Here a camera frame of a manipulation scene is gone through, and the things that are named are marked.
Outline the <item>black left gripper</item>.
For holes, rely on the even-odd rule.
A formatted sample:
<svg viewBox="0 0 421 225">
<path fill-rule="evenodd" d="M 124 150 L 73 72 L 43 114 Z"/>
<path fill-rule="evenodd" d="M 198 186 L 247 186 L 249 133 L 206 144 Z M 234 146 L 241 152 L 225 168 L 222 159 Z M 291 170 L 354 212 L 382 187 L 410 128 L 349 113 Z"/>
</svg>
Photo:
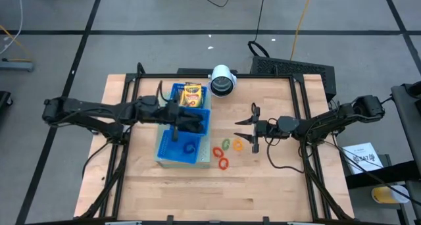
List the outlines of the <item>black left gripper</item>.
<svg viewBox="0 0 421 225">
<path fill-rule="evenodd" d="M 184 132 L 202 132 L 203 131 L 203 125 L 200 124 L 201 115 L 193 114 L 193 115 L 178 116 L 178 113 L 179 113 L 178 103 L 176 101 L 167 102 L 164 108 L 164 117 L 165 117 L 166 122 L 173 126 L 172 141 L 178 140 L 178 129 Z M 178 122 L 179 123 L 193 123 L 193 124 L 181 124 L 178 126 Z"/>
</svg>

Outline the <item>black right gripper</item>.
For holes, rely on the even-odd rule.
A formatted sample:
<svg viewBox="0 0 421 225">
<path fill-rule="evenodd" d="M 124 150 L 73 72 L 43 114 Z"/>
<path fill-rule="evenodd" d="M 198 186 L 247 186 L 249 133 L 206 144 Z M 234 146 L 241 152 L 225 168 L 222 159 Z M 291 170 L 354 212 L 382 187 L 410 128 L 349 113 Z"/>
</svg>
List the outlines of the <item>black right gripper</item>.
<svg viewBox="0 0 421 225">
<path fill-rule="evenodd" d="M 242 133 L 235 133 L 236 136 L 239 136 L 241 138 L 246 139 L 249 143 L 253 143 L 253 147 L 252 147 L 252 152 L 253 153 L 258 153 L 259 152 L 259 138 L 265 138 L 265 137 L 260 137 L 258 135 L 258 123 L 259 121 L 259 117 L 260 117 L 260 107 L 256 106 L 255 103 L 251 104 L 251 111 L 253 113 L 253 115 L 246 119 L 246 120 L 241 120 L 236 122 L 236 125 L 252 125 L 253 124 L 253 135 L 251 134 L 242 134 Z M 274 120 L 274 123 L 276 125 L 276 133 L 273 133 L 273 136 L 270 138 L 276 138 L 279 130 L 278 130 L 278 121 Z"/>
</svg>

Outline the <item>yellow green Crayola crayon box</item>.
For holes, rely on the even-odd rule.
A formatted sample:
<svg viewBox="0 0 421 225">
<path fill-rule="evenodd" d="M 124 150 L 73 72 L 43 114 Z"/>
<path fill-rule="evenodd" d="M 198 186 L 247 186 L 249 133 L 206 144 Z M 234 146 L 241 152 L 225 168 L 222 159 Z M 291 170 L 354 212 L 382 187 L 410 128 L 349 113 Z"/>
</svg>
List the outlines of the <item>yellow green Crayola crayon box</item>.
<svg viewBox="0 0 421 225">
<path fill-rule="evenodd" d="M 199 108 L 203 104 L 203 88 L 201 84 L 187 82 L 180 96 L 180 104 L 183 107 Z"/>
</svg>

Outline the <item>pale perforated metal shelf riser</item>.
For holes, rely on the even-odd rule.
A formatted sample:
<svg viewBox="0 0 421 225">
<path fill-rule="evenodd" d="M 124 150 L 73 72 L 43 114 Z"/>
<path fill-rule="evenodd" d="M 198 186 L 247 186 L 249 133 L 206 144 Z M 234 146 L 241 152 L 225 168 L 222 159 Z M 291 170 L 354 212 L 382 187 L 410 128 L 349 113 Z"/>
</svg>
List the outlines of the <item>pale perforated metal shelf riser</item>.
<svg viewBox="0 0 421 225">
<path fill-rule="evenodd" d="M 205 99 L 205 106 L 203 109 L 208 109 L 211 111 L 211 97 L 207 93 Z M 163 136 L 163 132 L 165 130 L 173 130 L 172 126 L 169 125 L 160 125 L 157 128 L 157 140 L 155 143 L 155 152 L 154 152 L 154 160 L 163 168 L 209 168 L 211 162 L 211 131 L 210 131 L 210 123 L 208 134 L 205 136 L 201 136 L 201 144 L 198 152 L 197 162 L 195 164 L 188 164 L 184 162 L 176 162 L 170 161 L 166 159 L 161 159 L 157 157 L 157 152 L 159 149 L 159 145 L 161 143 L 161 138 Z"/>
</svg>

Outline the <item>black perforated computer case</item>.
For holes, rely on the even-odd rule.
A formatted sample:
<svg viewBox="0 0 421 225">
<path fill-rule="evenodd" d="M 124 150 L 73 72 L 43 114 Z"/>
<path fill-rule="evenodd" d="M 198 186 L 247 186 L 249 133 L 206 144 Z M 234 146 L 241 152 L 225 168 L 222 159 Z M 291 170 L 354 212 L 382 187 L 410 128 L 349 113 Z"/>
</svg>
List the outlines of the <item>black perforated computer case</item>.
<svg viewBox="0 0 421 225">
<path fill-rule="evenodd" d="M 337 94 L 335 70 L 333 66 L 307 62 L 288 61 L 268 57 L 253 57 L 251 74 L 319 74 L 327 101 Z"/>
</svg>

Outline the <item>white printed paper sheet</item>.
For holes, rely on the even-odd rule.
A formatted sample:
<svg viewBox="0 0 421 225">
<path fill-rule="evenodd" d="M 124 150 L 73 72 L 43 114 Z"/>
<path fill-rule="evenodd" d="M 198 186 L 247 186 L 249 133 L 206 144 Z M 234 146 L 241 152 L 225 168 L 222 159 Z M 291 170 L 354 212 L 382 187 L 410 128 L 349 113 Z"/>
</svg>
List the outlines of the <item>white printed paper sheet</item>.
<svg viewBox="0 0 421 225">
<path fill-rule="evenodd" d="M 363 173 L 360 168 L 373 171 L 384 167 L 371 143 L 345 146 L 342 151 L 352 175 Z"/>
</svg>

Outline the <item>yellow white container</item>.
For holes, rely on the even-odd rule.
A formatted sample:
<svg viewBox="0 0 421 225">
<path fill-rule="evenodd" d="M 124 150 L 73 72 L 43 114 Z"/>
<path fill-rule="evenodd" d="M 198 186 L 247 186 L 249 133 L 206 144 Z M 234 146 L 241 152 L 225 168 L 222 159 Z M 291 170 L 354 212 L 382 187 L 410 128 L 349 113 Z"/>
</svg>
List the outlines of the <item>yellow white container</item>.
<svg viewBox="0 0 421 225">
<path fill-rule="evenodd" d="M 371 191 L 371 196 L 379 204 L 408 203 L 409 193 L 407 188 L 400 185 L 375 187 Z"/>
</svg>

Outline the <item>grey floor stand foot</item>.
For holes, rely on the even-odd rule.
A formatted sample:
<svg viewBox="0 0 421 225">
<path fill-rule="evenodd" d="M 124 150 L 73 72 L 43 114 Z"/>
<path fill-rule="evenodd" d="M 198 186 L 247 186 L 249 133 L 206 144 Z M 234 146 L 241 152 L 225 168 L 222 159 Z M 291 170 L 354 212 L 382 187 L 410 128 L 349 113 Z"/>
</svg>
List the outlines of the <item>grey floor stand foot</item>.
<svg viewBox="0 0 421 225">
<path fill-rule="evenodd" d="M 32 62 L 0 61 L 0 70 L 33 72 L 34 64 Z"/>
</svg>

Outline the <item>black aluminium table frame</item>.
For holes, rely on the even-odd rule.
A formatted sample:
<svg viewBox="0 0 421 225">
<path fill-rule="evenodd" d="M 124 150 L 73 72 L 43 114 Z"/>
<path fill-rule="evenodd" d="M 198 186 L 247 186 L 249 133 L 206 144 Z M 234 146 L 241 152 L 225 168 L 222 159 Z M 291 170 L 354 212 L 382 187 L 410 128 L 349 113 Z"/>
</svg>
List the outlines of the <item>black aluminium table frame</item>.
<svg viewBox="0 0 421 225">
<path fill-rule="evenodd" d="M 234 91 L 225 98 L 211 99 L 210 146 L 218 147 L 237 132 L 249 134 L 251 126 L 241 121 L 251 115 L 251 104 L 261 109 L 261 118 L 281 115 L 316 115 L 327 110 L 321 77 L 306 75 L 291 86 L 274 75 L 243 74 Z M 309 201 L 302 174 L 299 144 L 294 139 L 276 140 L 271 149 L 260 140 L 258 153 L 245 144 L 241 151 L 228 150 L 229 166 L 221 170 L 215 157 L 209 167 L 163 168 L 155 161 L 159 126 L 136 124 L 132 128 L 124 178 L 111 190 L 107 215 L 119 220 L 175 221 L 310 221 L 312 208 L 324 216 L 325 200 L 319 191 Z"/>
</svg>

